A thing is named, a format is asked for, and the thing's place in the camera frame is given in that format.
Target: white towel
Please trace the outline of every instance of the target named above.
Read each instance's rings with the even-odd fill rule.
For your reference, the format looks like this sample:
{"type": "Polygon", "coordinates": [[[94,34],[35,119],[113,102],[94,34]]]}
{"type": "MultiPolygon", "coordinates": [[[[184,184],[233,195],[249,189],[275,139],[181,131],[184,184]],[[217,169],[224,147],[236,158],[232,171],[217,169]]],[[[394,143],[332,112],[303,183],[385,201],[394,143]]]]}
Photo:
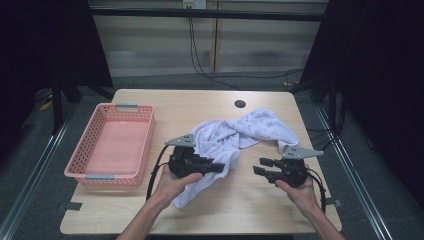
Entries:
{"type": "Polygon", "coordinates": [[[187,185],[184,192],[173,200],[177,208],[185,207],[216,179],[224,178],[229,168],[237,168],[240,148],[250,147],[262,140],[277,140],[279,151],[283,154],[286,145],[294,146],[299,142],[293,130],[265,108],[256,109],[238,119],[203,122],[191,133],[196,141],[195,153],[213,158],[214,163],[225,163],[225,167],[221,173],[207,173],[198,182],[187,185]]]}

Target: wire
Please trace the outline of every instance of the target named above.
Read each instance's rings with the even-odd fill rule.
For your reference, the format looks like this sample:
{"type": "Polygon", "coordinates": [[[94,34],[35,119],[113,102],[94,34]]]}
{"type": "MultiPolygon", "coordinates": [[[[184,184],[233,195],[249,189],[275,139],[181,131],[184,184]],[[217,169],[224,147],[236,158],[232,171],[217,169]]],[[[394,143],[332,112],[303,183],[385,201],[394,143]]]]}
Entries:
{"type": "Polygon", "coordinates": [[[325,128],[325,129],[306,128],[306,131],[310,131],[310,132],[327,132],[330,130],[331,130],[330,128],[325,128]]]}
{"type": "Polygon", "coordinates": [[[221,81],[217,81],[215,79],[217,78],[253,78],[253,79],[272,79],[272,78],[285,78],[286,79],[286,91],[288,89],[288,85],[289,85],[289,80],[287,78],[287,76],[302,71],[304,68],[297,68],[297,69],[290,69],[288,71],[286,71],[283,74],[278,74],[278,75],[273,75],[273,76],[246,76],[246,75],[221,75],[221,76],[210,76],[208,74],[206,74],[206,72],[203,70],[202,65],[200,64],[200,60],[199,60],[199,55],[197,54],[197,46],[196,46],[196,40],[195,40],[195,36],[194,36],[194,25],[193,25],[193,19],[189,18],[189,25],[190,25],[190,53],[191,53],[191,63],[193,65],[194,70],[196,71],[197,74],[199,74],[200,76],[206,77],[211,81],[220,83],[220,84],[224,84],[226,86],[229,86],[231,88],[237,89],[239,91],[241,91],[240,88],[225,83],[225,82],[221,82],[221,81]],[[194,61],[194,57],[196,58],[197,61],[197,65],[195,64],[194,61]]]}
{"type": "Polygon", "coordinates": [[[321,132],[320,134],[316,135],[315,137],[311,137],[311,141],[313,141],[313,140],[315,140],[317,138],[320,138],[322,136],[325,136],[325,132],[321,132]]]}
{"type": "Polygon", "coordinates": [[[328,140],[328,138],[325,138],[324,140],[321,140],[320,142],[318,142],[318,143],[315,143],[314,144],[314,148],[317,148],[317,146],[320,146],[321,144],[324,144],[325,143],[325,145],[324,146],[327,146],[327,145],[329,145],[330,143],[332,143],[333,142],[333,138],[331,138],[330,140],[328,140]]]}
{"type": "Polygon", "coordinates": [[[153,190],[153,184],[155,183],[156,175],[159,171],[159,168],[163,165],[159,165],[160,159],[162,158],[162,155],[165,153],[165,150],[168,148],[168,145],[165,145],[162,148],[162,151],[159,154],[158,159],[156,160],[155,167],[153,168],[152,175],[150,176],[149,186],[147,187],[147,194],[146,194],[146,201],[149,200],[150,196],[152,196],[152,190],[153,190]]]}
{"type": "Polygon", "coordinates": [[[344,125],[344,121],[346,118],[346,102],[344,100],[344,98],[342,97],[342,105],[340,108],[340,116],[339,116],[339,125],[337,126],[335,133],[331,136],[331,139],[329,142],[327,142],[327,144],[324,145],[324,147],[322,147],[321,151],[324,151],[328,146],[330,146],[330,144],[334,143],[337,139],[339,139],[340,134],[342,132],[343,129],[343,125],[344,125]]]}
{"type": "Polygon", "coordinates": [[[327,199],[325,198],[325,188],[322,185],[321,178],[319,178],[319,180],[318,180],[314,175],[312,175],[310,173],[308,173],[308,175],[318,184],[319,192],[321,194],[321,210],[325,213],[325,209],[326,209],[326,206],[327,206],[327,199]]]}
{"type": "Polygon", "coordinates": [[[159,167],[162,167],[163,165],[169,164],[169,162],[166,163],[162,163],[161,165],[159,165],[159,167]]]}
{"type": "Polygon", "coordinates": [[[321,177],[319,176],[319,174],[315,170],[308,168],[308,171],[313,172],[318,177],[319,182],[321,183],[321,185],[323,185],[321,177]]]}
{"type": "Polygon", "coordinates": [[[217,83],[220,83],[220,84],[224,84],[226,86],[229,86],[231,88],[234,88],[236,90],[241,91],[241,89],[238,88],[238,87],[236,87],[236,86],[233,86],[231,84],[228,84],[228,83],[225,83],[225,82],[221,82],[221,81],[217,81],[217,80],[213,79],[212,77],[208,76],[205,73],[205,71],[203,71],[202,65],[200,64],[199,56],[197,54],[196,41],[195,41],[195,37],[194,37],[193,19],[192,18],[189,18],[188,21],[189,21],[189,25],[190,25],[190,53],[191,53],[191,63],[193,65],[194,70],[197,72],[197,74],[199,74],[200,76],[206,77],[206,78],[208,78],[211,81],[214,81],[214,82],[217,82],[217,83]],[[193,48],[194,48],[194,53],[195,53],[195,56],[196,56],[196,59],[197,59],[197,64],[198,64],[199,69],[200,69],[201,72],[199,72],[199,70],[196,67],[196,64],[194,63],[193,48]]]}

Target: basket handle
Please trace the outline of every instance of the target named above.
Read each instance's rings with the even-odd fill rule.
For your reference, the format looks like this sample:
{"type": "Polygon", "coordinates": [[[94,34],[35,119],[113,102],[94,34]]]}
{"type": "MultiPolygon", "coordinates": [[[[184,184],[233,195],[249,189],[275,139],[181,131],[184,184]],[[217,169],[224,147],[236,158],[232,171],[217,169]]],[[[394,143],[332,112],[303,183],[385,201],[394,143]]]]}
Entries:
{"type": "Polygon", "coordinates": [[[138,108],[137,103],[117,103],[116,107],[138,108]]]}
{"type": "Polygon", "coordinates": [[[87,174],[85,179],[91,180],[115,180],[115,175],[111,174],[87,174]]]}

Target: person's left hand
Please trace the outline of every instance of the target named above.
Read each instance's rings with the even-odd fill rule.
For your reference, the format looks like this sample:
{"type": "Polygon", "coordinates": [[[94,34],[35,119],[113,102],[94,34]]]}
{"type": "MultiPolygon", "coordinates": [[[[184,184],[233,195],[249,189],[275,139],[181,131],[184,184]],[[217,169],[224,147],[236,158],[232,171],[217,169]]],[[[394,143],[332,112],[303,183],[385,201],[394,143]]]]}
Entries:
{"type": "Polygon", "coordinates": [[[178,178],[169,171],[169,166],[164,165],[158,186],[152,195],[160,201],[162,209],[167,208],[172,200],[184,191],[186,185],[199,181],[203,175],[192,173],[184,178],[178,178]]]}

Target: wooden table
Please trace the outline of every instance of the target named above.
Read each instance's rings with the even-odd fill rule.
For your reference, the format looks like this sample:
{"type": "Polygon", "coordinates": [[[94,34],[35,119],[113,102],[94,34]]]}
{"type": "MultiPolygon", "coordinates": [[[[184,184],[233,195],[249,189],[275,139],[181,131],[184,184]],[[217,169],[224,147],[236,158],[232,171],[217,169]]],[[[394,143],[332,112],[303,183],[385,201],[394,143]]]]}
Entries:
{"type": "MultiPolygon", "coordinates": [[[[189,133],[196,125],[213,119],[238,118],[256,108],[265,107],[279,116],[298,135],[299,146],[312,148],[295,99],[290,93],[192,90],[127,90],[116,92],[115,103],[141,103],[155,107],[156,127],[141,186],[110,189],[86,187],[75,189],[71,202],[82,203],[79,211],[68,210],[60,229],[64,234],[120,233],[145,202],[150,172],[164,142],[189,133]],[[238,108],[235,101],[246,107],[238,108]]],[[[173,147],[162,162],[168,161],[173,147]]],[[[200,192],[185,208],[172,204],[158,217],[151,234],[296,234],[314,232],[286,194],[255,175],[252,166],[259,158],[280,159],[276,141],[264,141],[241,150],[239,166],[200,192]]],[[[316,158],[305,160],[324,181],[316,158]]],[[[337,229],[341,222],[333,205],[327,216],[337,229]]]]}

